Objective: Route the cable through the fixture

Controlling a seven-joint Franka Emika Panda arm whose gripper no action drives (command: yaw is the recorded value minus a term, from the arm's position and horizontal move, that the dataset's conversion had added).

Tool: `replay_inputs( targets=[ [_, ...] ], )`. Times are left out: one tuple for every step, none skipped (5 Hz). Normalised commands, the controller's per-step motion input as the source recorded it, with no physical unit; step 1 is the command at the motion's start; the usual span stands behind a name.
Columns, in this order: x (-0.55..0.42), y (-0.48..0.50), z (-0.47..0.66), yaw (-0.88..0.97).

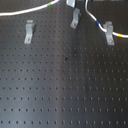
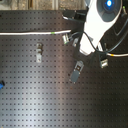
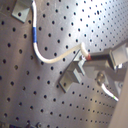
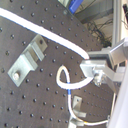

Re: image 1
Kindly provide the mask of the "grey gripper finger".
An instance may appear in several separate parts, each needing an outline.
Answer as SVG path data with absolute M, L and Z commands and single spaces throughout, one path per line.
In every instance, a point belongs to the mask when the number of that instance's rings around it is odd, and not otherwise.
M 76 0 L 66 0 L 66 4 L 70 7 L 75 7 Z

